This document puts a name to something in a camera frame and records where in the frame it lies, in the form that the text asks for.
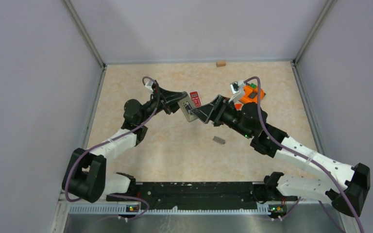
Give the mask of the grey remote control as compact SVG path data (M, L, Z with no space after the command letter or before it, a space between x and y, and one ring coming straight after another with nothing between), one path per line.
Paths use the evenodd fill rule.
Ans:
M195 104L192 102L191 97L189 95L179 100L178 105L180 107L180 110L184 114L187 122L193 122L198 119L193 113L190 114L188 112L188 109L194 109L196 107Z

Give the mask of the grey battery cover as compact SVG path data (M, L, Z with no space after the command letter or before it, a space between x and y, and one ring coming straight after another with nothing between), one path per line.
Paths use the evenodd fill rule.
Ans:
M217 137L217 136L213 137L213 141L216 142L216 143L219 143L221 145L224 145L226 143L226 141L223 138L220 138L220 137Z

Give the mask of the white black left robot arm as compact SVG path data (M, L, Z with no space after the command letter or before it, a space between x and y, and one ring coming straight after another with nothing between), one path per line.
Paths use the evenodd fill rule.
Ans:
M72 152L62 182L66 200L96 202L105 190L108 160L140 144L148 131L146 123L161 111L168 115L175 113L180 108L179 101L185 97L187 92L153 85L146 103L136 99L126 101L123 125L113 136L89 149L77 148Z

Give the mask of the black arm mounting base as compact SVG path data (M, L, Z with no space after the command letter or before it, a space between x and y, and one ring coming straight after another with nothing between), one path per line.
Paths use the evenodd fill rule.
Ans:
M296 201L297 196L283 196L263 182L137 182L127 176L126 193L109 191L107 201L125 201L124 196L143 199L141 207L150 210L254 210L269 201L280 204Z

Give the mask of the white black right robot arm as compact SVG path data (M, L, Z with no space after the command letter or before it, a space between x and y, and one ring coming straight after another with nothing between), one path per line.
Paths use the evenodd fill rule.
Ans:
M243 105L240 110L228 98L218 95L212 102L189 111L203 123L226 125L251 140L250 146L260 154L288 162L316 179L293 178L281 173L265 187L271 200L282 196L299 196L330 203L339 212L361 216L371 186L370 168L333 160L301 145L285 131L266 122L267 113L256 103Z

